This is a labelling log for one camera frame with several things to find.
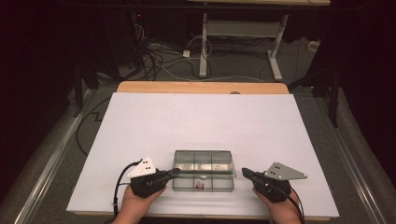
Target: desk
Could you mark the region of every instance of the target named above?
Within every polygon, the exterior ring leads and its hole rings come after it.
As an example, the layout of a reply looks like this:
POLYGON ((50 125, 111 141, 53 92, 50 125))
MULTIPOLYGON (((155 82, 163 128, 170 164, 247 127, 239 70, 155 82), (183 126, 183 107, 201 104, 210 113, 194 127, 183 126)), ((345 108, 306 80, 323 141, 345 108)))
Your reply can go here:
MULTIPOLYGON (((225 3, 225 4, 256 4, 256 5, 281 5, 281 6, 328 6, 330 0, 189 0, 192 2, 202 2, 207 4, 225 3)), ((253 36, 253 37, 274 37, 274 47, 267 51, 269 63, 271 65, 274 78, 277 81, 282 80, 279 66, 276 62, 276 53, 285 31, 286 22, 289 15, 283 15, 281 22, 252 22, 252 21, 209 21, 207 13, 204 13, 203 31, 202 31, 202 51, 200 59, 200 77, 206 77, 207 50, 206 42, 208 35, 236 35, 236 36, 253 36)))
POLYGON ((268 219, 268 211, 251 191, 252 184, 242 176, 241 168, 263 171, 274 161, 308 174, 308 179, 290 181, 302 199, 306 219, 338 217, 297 104, 279 83, 121 83, 67 211, 111 214, 122 169, 147 155, 157 168, 170 169, 176 149, 231 150, 235 189, 181 192, 173 191, 170 181, 168 190, 150 207, 150 217, 268 219))

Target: hand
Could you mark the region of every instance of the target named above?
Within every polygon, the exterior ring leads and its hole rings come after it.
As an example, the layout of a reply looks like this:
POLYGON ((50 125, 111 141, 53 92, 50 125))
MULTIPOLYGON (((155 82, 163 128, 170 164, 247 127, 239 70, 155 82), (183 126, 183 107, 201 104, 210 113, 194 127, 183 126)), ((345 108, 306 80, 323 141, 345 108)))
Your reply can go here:
MULTIPOLYGON (((253 192, 256 193, 257 197, 259 197, 265 205, 267 205, 271 217, 274 219, 276 224, 301 224, 300 214, 297 208, 291 203, 289 199, 282 203, 271 203, 264 195, 259 193, 255 188, 253 188, 253 192)), ((290 197, 298 204, 299 200, 294 192, 291 191, 290 197)))
POLYGON ((166 190, 161 189, 146 199, 142 199, 136 195, 131 189, 131 186, 125 189, 122 199, 121 210, 114 220, 113 224, 137 224, 140 218, 146 215, 151 204, 166 190))

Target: clear plastic box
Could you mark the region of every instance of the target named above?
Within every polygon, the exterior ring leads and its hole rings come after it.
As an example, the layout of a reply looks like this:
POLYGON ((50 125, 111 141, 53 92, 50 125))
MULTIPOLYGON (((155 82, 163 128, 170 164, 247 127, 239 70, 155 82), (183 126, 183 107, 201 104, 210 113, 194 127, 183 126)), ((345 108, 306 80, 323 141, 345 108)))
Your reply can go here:
POLYGON ((173 168, 179 168, 173 180, 175 191, 233 191, 233 157, 231 151, 177 150, 173 168))

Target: white table surface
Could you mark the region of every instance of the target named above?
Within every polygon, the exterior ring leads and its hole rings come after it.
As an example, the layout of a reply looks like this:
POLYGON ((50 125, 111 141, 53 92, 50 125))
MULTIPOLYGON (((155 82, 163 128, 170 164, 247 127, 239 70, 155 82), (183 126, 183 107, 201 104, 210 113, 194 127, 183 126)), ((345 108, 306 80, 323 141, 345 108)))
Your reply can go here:
POLYGON ((274 161, 308 174, 290 181, 307 218, 339 216, 297 104, 287 94, 113 93, 66 210, 112 213, 126 165, 150 155, 157 168, 169 170, 177 149, 230 150, 234 191, 173 191, 169 181, 149 216, 268 218, 241 168, 262 172, 274 161))

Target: person's left hand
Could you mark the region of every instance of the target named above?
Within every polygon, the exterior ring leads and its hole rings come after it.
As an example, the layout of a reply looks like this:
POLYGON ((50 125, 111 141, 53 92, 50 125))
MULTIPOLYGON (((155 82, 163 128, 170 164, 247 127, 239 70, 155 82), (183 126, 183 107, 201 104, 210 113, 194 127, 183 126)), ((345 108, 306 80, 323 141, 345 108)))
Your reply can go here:
POLYGON ((140 221, 140 218, 146 215, 149 211, 149 207, 151 204, 158 198, 160 195, 166 190, 166 186, 164 189, 161 189, 146 199, 140 198, 134 195, 131 186, 125 189, 124 196, 122 199, 121 210, 114 220, 114 224, 136 224, 140 221))

